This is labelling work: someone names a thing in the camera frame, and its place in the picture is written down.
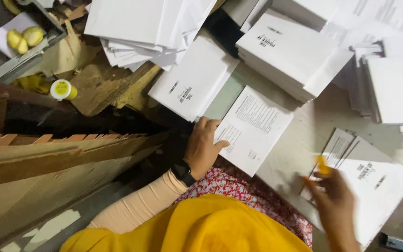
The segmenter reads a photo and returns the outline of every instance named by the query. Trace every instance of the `red floral dress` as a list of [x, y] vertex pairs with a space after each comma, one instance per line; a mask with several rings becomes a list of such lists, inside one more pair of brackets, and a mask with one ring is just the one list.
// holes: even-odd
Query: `red floral dress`
[[235, 198], [281, 223], [312, 248], [312, 225], [257, 176], [253, 178], [219, 157], [203, 178], [193, 184], [174, 203], [220, 194]]

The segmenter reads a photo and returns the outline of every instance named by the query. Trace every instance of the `wooden table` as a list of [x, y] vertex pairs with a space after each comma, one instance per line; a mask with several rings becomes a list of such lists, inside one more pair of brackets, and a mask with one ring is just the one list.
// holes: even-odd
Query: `wooden table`
[[403, 165], [403, 135], [398, 126], [375, 124], [351, 110], [347, 92], [330, 84], [308, 104], [301, 104], [241, 62], [204, 116], [222, 119], [242, 89], [249, 85], [295, 117], [257, 171], [257, 175], [322, 230], [317, 210], [299, 196], [296, 175], [310, 175], [334, 127], [351, 130]]

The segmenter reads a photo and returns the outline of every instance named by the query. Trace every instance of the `woman's right hand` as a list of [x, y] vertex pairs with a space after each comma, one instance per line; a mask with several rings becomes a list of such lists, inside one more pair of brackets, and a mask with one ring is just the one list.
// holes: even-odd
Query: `woman's right hand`
[[303, 177], [305, 186], [315, 199], [320, 219], [333, 252], [359, 252], [360, 245], [354, 235], [354, 195], [337, 169], [329, 175], [314, 173], [319, 182]]

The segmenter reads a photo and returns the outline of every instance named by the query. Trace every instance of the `woman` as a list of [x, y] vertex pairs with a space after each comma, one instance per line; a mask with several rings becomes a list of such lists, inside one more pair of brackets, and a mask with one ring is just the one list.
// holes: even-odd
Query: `woman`
[[[184, 162], [103, 210], [60, 251], [311, 251], [312, 226], [288, 203], [232, 165], [211, 169], [229, 145], [213, 144], [219, 123], [202, 117]], [[304, 178], [304, 183], [318, 205], [331, 250], [360, 251], [352, 193], [335, 169], [321, 179]]]

